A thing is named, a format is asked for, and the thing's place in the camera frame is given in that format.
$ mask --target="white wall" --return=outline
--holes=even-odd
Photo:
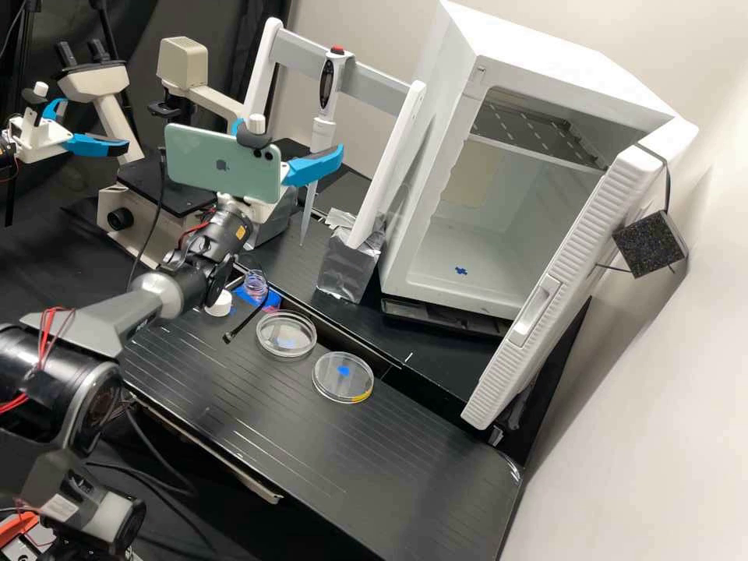
[[[718,120],[688,273],[612,365],[575,348],[576,387],[547,419],[502,560],[748,555],[748,64],[744,75]],[[600,299],[603,317],[621,308]],[[599,303],[581,337],[605,325]]]
[[[462,4],[602,51],[699,126],[748,56],[748,2],[737,0],[463,0]],[[295,0],[289,27],[402,80],[412,78],[436,0]],[[308,143],[316,84],[289,72],[273,106],[273,134]],[[371,176],[394,119],[347,96],[336,110],[346,163]]]

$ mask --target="white cap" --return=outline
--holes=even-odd
[[[252,113],[247,119],[247,130],[252,134],[265,134],[265,115]]]
[[[37,96],[46,97],[48,91],[49,91],[49,86],[45,84],[44,82],[36,82],[34,84],[34,93]]]
[[[214,317],[228,316],[228,313],[231,311],[231,303],[233,301],[234,298],[231,296],[231,292],[224,289],[218,295],[218,300],[216,300],[216,303],[209,308],[206,307],[205,311]]]

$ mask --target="blue tape mark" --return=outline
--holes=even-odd
[[[243,284],[240,284],[234,289],[234,294],[236,294],[239,298],[244,300],[245,302],[248,302],[252,305],[259,305],[259,303],[263,300],[262,297],[253,296],[250,293],[247,292],[247,289],[244,288]],[[267,295],[267,301],[265,302],[265,305],[263,306],[264,312],[276,312],[281,307],[281,295],[279,295],[275,290],[272,288],[270,289],[270,293]]]

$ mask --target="black platform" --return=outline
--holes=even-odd
[[[269,358],[259,318],[226,345],[250,309],[140,333],[122,356],[126,381],[384,559],[494,559],[520,488],[514,464],[379,380],[360,404],[327,400],[311,377],[327,349]]]

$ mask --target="blue tape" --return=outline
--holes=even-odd
[[[62,147],[76,156],[106,157],[109,155],[110,148],[129,146],[129,144],[128,140],[102,140],[76,132],[70,140],[62,143]]]
[[[240,284],[234,289],[234,294],[236,294],[239,298],[244,300],[245,302],[248,302],[252,305],[259,305],[259,303],[263,300],[262,297],[251,295],[247,292],[247,289],[244,288],[243,284]],[[276,312],[281,307],[281,295],[279,295],[275,290],[272,288],[270,289],[270,293],[267,295],[267,300],[265,301],[265,305],[263,306],[263,311],[265,312]]]
[[[308,185],[325,177],[325,175],[337,171],[342,163],[342,144],[338,144],[337,148],[323,156],[313,154],[311,157],[294,158],[288,161],[290,169],[283,180],[283,185],[292,185],[294,187]]]
[[[50,101],[41,112],[42,118],[48,118],[50,121],[57,120],[57,106],[63,101],[67,101],[67,97],[56,97]]]
[[[234,122],[231,123],[231,134],[232,135],[236,136],[236,133],[239,130],[239,123],[243,122],[243,121],[244,121],[244,119],[239,118],[236,121],[234,121]]]

